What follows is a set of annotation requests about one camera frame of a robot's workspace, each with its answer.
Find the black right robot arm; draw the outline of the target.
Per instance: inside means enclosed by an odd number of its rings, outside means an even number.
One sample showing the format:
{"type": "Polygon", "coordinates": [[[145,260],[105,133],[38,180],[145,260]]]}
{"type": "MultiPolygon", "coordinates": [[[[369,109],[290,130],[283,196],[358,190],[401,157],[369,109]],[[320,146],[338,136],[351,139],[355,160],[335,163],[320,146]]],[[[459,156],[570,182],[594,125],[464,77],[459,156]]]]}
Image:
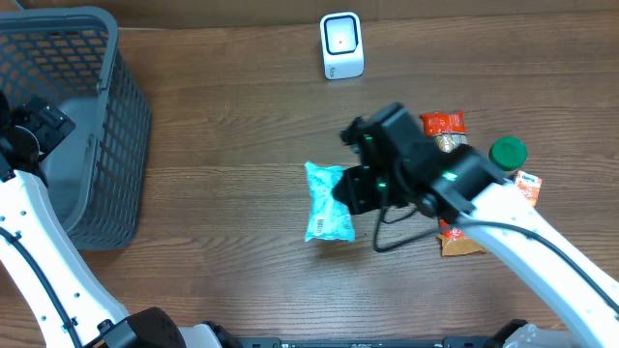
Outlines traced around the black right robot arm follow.
{"type": "Polygon", "coordinates": [[[333,196],[354,215],[412,204],[492,252],[563,321],[579,347],[618,344],[618,283],[552,227],[469,145],[441,151],[394,102],[340,134],[359,156],[333,196]]]}

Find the grey plastic basket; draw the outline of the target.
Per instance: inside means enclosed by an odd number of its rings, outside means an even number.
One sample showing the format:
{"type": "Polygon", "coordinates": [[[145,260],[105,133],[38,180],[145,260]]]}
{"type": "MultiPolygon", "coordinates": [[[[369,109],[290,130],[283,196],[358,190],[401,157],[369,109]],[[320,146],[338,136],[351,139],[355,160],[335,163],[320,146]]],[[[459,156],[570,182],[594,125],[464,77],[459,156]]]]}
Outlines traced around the grey plastic basket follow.
{"type": "Polygon", "coordinates": [[[74,129],[41,163],[49,199],[78,249],[128,246],[137,230],[151,109],[95,7],[1,15],[1,90],[11,107],[74,129]]]}

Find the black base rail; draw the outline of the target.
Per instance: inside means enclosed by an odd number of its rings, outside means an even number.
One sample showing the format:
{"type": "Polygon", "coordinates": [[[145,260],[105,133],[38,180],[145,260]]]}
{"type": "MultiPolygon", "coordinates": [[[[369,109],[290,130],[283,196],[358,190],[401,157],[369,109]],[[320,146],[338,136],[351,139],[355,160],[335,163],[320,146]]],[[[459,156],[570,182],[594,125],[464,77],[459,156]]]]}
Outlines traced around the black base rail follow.
{"type": "Polygon", "coordinates": [[[440,339],[282,340],[239,337],[244,348],[490,348],[501,344],[487,336],[445,336],[440,339]]]}

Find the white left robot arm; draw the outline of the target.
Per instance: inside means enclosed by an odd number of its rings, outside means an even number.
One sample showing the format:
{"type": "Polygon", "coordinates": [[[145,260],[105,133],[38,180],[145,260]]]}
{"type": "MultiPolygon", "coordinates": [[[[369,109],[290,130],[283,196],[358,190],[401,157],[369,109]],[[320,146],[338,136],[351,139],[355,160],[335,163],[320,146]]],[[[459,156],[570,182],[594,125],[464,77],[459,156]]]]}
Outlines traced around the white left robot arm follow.
{"type": "Polygon", "coordinates": [[[44,104],[22,118],[1,101],[1,262],[49,347],[238,347],[222,326],[179,327],[160,308],[130,314],[99,283],[53,211],[40,157],[71,131],[44,104]]]}

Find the green lid jar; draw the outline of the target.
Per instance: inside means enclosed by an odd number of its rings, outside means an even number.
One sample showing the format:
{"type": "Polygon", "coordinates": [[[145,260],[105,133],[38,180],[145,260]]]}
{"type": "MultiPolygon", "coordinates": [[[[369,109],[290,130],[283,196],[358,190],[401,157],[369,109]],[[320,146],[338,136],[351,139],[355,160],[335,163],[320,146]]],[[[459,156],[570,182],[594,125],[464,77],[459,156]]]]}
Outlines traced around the green lid jar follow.
{"type": "Polygon", "coordinates": [[[528,151],[525,144],[516,137],[497,139],[488,151],[488,158],[504,171],[516,171],[525,164],[528,151]]]}

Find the small orange snack packet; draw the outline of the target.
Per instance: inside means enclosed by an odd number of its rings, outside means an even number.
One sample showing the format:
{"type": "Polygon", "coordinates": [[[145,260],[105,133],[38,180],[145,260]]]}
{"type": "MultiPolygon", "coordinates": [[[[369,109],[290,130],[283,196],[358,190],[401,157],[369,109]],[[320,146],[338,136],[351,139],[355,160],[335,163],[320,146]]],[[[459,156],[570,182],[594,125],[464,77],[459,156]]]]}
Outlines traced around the small orange snack packet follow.
{"type": "Polygon", "coordinates": [[[514,178],[515,185],[518,187],[524,198],[535,207],[542,186],[543,179],[525,171],[518,170],[514,178]]]}

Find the teal snack packet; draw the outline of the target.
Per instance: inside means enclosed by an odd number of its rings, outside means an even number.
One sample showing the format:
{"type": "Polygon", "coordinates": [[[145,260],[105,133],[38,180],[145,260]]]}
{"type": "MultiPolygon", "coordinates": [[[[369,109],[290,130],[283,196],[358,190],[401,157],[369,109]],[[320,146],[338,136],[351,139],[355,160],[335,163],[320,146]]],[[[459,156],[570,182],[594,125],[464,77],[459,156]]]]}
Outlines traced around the teal snack packet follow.
{"type": "Polygon", "coordinates": [[[343,178],[340,166],[319,166],[305,163],[309,186],[310,210],[305,241],[355,240],[355,230],[348,207],[333,195],[333,189],[343,178]]]}

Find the orange spaghetti package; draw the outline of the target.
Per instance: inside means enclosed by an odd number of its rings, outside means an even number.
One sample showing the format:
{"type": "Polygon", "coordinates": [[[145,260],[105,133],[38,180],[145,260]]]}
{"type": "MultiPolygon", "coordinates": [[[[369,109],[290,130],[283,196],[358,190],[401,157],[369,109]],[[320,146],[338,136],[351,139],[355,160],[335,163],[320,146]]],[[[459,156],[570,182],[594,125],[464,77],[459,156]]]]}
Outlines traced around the orange spaghetti package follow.
{"type": "MultiPolygon", "coordinates": [[[[462,110],[451,113],[423,113],[420,118],[425,134],[434,139],[441,151],[449,153],[457,146],[468,143],[462,110]]],[[[484,247],[466,237],[458,228],[450,227],[440,232],[437,239],[443,257],[486,253],[484,247]]]]}

